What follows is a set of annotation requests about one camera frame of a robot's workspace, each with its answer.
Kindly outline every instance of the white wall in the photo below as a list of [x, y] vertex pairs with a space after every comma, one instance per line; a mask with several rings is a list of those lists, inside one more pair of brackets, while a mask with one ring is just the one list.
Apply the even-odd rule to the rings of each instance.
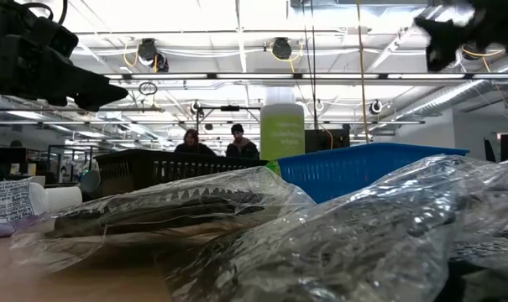
[[485, 160], [484, 138], [490, 140], [496, 161], [500, 161], [497, 133], [508, 133], [508, 119], [502, 115], [455, 114], [455, 145], [470, 150], [468, 156]]
[[423, 125], [403, 125], [394, 137], [380, 137], [383, 142], [409, 143], [422, 146], [455, 148], [453, 112], [448, 109], [440, 117], [425, 117]]
[[45, 151], [49, 144], [64, 144], [63, 135], [54, 130], [40, 130], [35, 126], [23, 126], [22, 132], [0, 127], [0, 147], [9, 146], [13, 140], [19, 140], [25, 148]]

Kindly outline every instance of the ceiling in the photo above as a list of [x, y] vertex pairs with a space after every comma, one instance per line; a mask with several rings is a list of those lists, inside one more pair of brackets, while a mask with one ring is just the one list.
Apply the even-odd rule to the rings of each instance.
[[[59, 15], [61, 0], [40, 1], [49, 5]], [[309, 4], [303, 13], [300, 6], [292, 7], [287, 0], [137, 0], [97, 1], [69, 0], [64, 26], [80, 39], [71, 59], [81, 68], [101, 74], [152, 73], [151, 69], [135, 62], [136, 45], [142, 38], [157, 39], [159, 51], [170, 64], [170, 73], [359, 73], [359, 21], [355, 5], [328, 5], [319, 1], [314, 6], [313, 17]], [[364, 69], [374, 73], [425, 73], [425, 47], [428, 37], [412, 27], [413, 18], [424, 12], [427, 1], [377, 1], [375, 5], [361, 8], [362, 43], [364, 45]], [[45, 11], [34, 10], [46, 15]], [[426, 11], [437, 20], [454, 19], [463, 22], [470, 18], [468, 11], [451, 8]], [[313, 38], [312, 26], [315, 29]], [[270, 52], [276, 37], [288, 38], [296, 58], [292, 62], [278, 61]], [[491, 57], [490, 62], [502, 55]], [[483, 63], [461, 60], [445, 72], [481, 70]], [[309, 81], [280, 83], [277, 81], [151, 81], [159, 87], [153, 96], [141, 96], [142, 81], [115, 81], [130, 90], [127, 99], [106, 106], [117, 111], [98, 114], [77, 112], [40, 113], [42, 120], [66, 121], [192, 121], [190, 106], [199, 102], [202, 106], [215, 107], [240, 105], [262, 107], [271, 86], [289, 86], [296, 101], [313, 110], [312, 87]], [[381, 119], [395, 117], [427, 94], [449, 83], [424, 83], [400, 81], [394, 83], [368, 82], [365, 87], [366, 106], [380, 100], [385, 106]], [[362, 119], [362, 89], [359, 82], [317, 82], [317, 104], [322, 120]], [[17, 100], [10, 106], [38, 107], [43, 103]], [[4, 118], [21, 118], [3, 114]], [[205, 122], [245, 121], [246, 135], [259, 142], [259, 125], [255, 120], [259, 111], [211, 113]], [[230, 126], [215, 123], [213, 130], [202, 129], [203, 138], [215, 149], [223, 149], [230, 134]], [[95, 131], [102, 137], [92, 139], [141, 139], [149, 146], [172, 149], [182, 140], [187, 125], [137, 125], [121, 127], [113, 123], [95, 125], [64, 125], [58, 131], [72, 138], [70, 131]], [[328, 125], [340, 128], [340, 124]], [[79, 135], [76, 138], [89, 138]]]

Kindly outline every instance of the dark hair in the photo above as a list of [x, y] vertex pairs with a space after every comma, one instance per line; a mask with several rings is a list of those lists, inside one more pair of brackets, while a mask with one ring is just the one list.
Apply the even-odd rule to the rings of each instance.
[[244, 133], [243, 125], [241, 125], [241, 124], [234, 124], [231, 127], [231, 134], [233, 134], [235, 132], [242, 132], [242, 133]]
[[9, 147], [23, 147], [22, 142], [19, 140], [13, 140]]
[[188, 136], [188, 134], [190, 134], [194, 138], [196, 143], [199, 143], [200, 138], [199, 138], [199, 135], [197, 134], [196, 129], [188, 129], [188, 130], [186, 130], [185, 136], [183, 137], [183, 142], [186, 141], [186, 136]]

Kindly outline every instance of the ductwork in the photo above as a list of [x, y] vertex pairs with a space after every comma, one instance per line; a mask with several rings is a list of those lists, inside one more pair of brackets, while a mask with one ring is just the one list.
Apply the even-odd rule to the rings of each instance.
[[[490, 67], [494, 73], [508, 73], [508, 57], [495, 62]], [[403, 110], [397, 115], [397, 119], [409, 117], [410, 115], [427, 116], [433, 112], [441, 112], [444, 109], [453, 107], [461, 102], [485, 94], [495, 89], [487, 80], [469, 81], [459, 86], [442, 88], [432, 94], [423, 97], [421, 100], [408, 106], [412, 109]]]

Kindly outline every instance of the desk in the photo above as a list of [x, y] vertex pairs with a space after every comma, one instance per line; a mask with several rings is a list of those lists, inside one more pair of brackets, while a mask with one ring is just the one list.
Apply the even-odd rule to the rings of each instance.
[[153, 265], [88, 268], [75, 265], [41, 275], [16, 268], [9, 254], [10, 238], [0, 239], [0, 301], [2, 302], [123, 302], [168, 301], [164, 280]]

